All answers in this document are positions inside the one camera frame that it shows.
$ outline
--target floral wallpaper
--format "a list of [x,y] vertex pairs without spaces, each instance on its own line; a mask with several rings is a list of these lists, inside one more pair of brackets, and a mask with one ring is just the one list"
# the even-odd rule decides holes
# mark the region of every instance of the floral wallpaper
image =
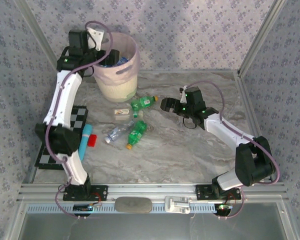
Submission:
[[289,0],[244,77],[300,228],[300,0]]
[[27,0],[58,57],[89,20],[137,41],[142,70],[241,65],[274,0]]
[[35,159],[55,70],[12,1],[0,1],[0,239]]

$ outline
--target plastic bottle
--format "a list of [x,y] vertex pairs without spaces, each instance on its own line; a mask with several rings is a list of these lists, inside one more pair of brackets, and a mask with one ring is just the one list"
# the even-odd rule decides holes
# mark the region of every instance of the plastic bottle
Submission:
[[142,118],[143,111],[142,110],[133,111],[129,108],[121,108],[121,109],[115,109],[113,115],[116,121],[127,121],[133,118]]
[[148,124],[146,124],[144,121],[138,121],[132,132],[129,134],[128,137],[128,144],[125,146],[127,149],[131,149],[133,145],[138,143],[144,134],[144,132],[147,130]]
[[133,100],[131,102],[131,107],[134,111],[138,111],[140,109],[145,109],[152,106],[156,101],[158,101],[157,96],[144,96],[139,99]]
[[120,124],[116,126],[108,135],[104,138],[105,142],[109,144],[110,142],[116,141],[120,136],[124,133],[128,132],[133,126],[135,122],[133,120],[129,121],[126,124]]

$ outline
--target white trash bin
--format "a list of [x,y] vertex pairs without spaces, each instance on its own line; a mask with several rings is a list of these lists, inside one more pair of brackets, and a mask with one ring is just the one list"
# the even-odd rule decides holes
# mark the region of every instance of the white trash bin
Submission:
[[[140,55],[136,41],[129,35],[113,32],[112,49],[120,52],[128,62],[113,67],[94,65],[94,78],[104,97],[114,103],[122,103],[131,99],[137,91],[138,72],[140,69]],[[110,46],[109,34],[106,34],[102,50]]]

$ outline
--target marble surface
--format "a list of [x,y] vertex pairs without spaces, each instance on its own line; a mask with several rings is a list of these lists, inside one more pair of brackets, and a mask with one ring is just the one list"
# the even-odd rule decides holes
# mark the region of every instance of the marble surface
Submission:
[[[116,123],[113,109],[128,107],[129,103],[112,103],[104,99],[97,84],[83,82],[75,104],[86,105],[87,123],[97,134],[95,147],[88,147],[83,167],[92,183],[205,183],[230,170],[235,165],[234,153],[214,135],[201,128],[188,129],[182,117],[160,109],[163,98],[179,98],[179,88],[198,81],[211,80],[222,90],[226,101],[225,118],[249,133],[244,108],[231,74],[220,73],[141,73],[135,98],[159,97],[159,101],[143,111],[147,131],[131,150],[126,149],[128,134],[112,144],[104,137]],[[221,108],[218,91],[209,84],[200,84],[207,106]],[[38,169],[35,183],[63,183],[66,174],[60,170]]]

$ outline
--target checkerboard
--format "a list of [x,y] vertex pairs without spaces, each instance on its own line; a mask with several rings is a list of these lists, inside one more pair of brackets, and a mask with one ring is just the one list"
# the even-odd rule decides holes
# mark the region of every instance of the checkerboard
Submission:
[[[86,125],[88,116],[88,109],[86,106],[73,106],[70,117],[70,129],[80,134],[82,137],[82,131]],[[56,163],[56,161],[49,155],[45,144],[41,144],[38,156],[35,161],[35,167],[39,169],[50,170],[63,170],[62,164]]]

